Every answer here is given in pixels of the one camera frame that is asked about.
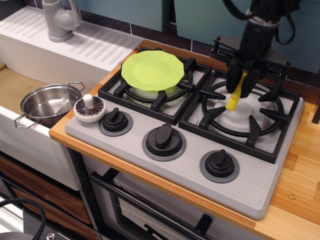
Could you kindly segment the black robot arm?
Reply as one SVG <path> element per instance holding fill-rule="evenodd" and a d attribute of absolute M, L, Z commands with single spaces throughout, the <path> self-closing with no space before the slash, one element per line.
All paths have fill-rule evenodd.
<path fill-rule="evenodd" d="M 246 98 L 259 80 L 267 77 L 281 86 L 292 62 L 272 47 L 276 40 L 290 44 L 296 35 L 291 13 L 298 10 L 298 0 L 253 0 L 250 8 L 241 12 L 231 0 L 224 5 L 237 19 L 246 21 L 241 38 L 214 37 L 210 57 L 226 62 L 226 90 L 232 94 L 238 84 L 241 98 Z"/>

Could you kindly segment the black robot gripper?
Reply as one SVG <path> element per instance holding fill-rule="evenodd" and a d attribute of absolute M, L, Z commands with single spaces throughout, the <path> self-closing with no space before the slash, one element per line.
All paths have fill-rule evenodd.
<path fill-rule="evenodd" d="M 248 22 L 241 38 L 217 35 L 210 57 L 227 64 L 226 89 L 233 93 L 243 75 L 240 98 L 247 98 L 259 79 L 269 78 L 275 82 L 286 79 L 291 62 L 272 48 L 277 36 L 277 26 L 262 26 Z"/>

